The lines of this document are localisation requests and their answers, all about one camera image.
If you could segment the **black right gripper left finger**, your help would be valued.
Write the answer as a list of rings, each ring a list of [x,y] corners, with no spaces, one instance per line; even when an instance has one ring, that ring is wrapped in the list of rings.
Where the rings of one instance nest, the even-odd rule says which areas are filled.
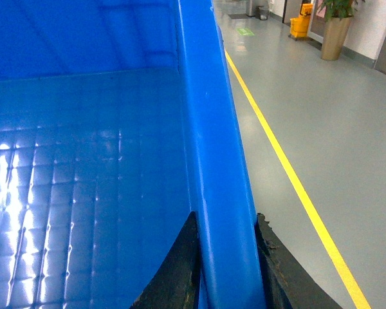
[[[131,308],[198,308],[201,277],[196,213],[191,212],[154,277]]]

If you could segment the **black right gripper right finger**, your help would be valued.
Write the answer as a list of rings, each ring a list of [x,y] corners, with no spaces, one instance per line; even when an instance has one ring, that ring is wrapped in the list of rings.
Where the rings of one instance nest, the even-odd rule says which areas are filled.
[[[258,213],[255,237],[268,308],[340,308],[306,272]]]

